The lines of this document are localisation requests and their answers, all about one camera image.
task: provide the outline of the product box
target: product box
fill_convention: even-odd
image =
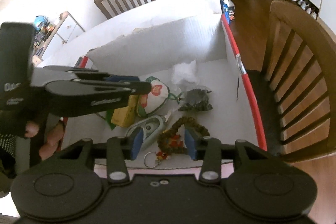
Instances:
[[[222,8],[222,13],[225,15],[227,23],[230,24],[229,9],[228,9],[227,4],[224,2],[224,0],[220,0],[220,6]]]
[[[227,5],[230,21],[234,21],[235,20],[235,4],[231,0],[220,0],[220,2],[221,2],[222,11],[223,11],[223,4]]]

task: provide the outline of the human hand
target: human hand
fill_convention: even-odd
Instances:
[[[39,131],[39,125],[35,122],[28,121],[26,124],[26,138],[32,138],[37,135]],[[42,160],[51,157],[58,148],[59,141],[64,136],[64,128],[61,122],[59,122],[52,130],[47,133],[46,143],[40,148],[39,155]]]

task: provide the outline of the white box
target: white box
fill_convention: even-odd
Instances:
[[[239,51],[224,15],[192,16],[143,29],[98,47],[87,57],[99,71],[136,75],[141,80],[155,76],[168,86],[173,65],[196,60],[200,84],[212,90],[210,103],[213,106],[211,111],[199,112],[197,121],[222,143],[234,144],[237,139],[245,139],[266,149],[251,83],[247,74],[242,75],[238,69],[236,57],[240,57]],[[157,113],[165,115],[173,107],[176,107],[176,103],[168,102]],[[168,128],[182,114],[175,112]],[[114,136],[124,136],[125,133],[126,129],[119,127],[111,131],[106,122],[94,114],[70,118],[63,148],[82,138],[92,138],[94,143],[100,143]],[[149,151],[158,152],[157,143],[141,151],[136,160],[127,160],[127,167],[145,168],[143,157]],[[157,169],[184,169],[201,165],[202,161],[192,161],[188,155],[173,155]]]

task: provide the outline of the white table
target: white table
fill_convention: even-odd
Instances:
[[[101,47],[135,28],[149,28],[188,16],[212,12],[201,0],[155,0],[117,15],[64,45],[38,67],[61,65],[73,67],[90,49]]]

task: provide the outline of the key ring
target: key ring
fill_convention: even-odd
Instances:
[[[161,162],[158,161],[158,160],[155,160],[155,166],[150,167],[150,166],[148,166],[148,165],[146,164],[146,158],[147,158],[147,156],[148,156],[149,154],[155,154],[155,155],[156,155],[157,153],[154,152],[154,151],[148,152],[148,153],[145,155],[145,157],[143,158],[143,163],[144,163],[144,165],[145,165],[146,167],[148,167],[148,168],[155,168],[155,167],[159,166]]]

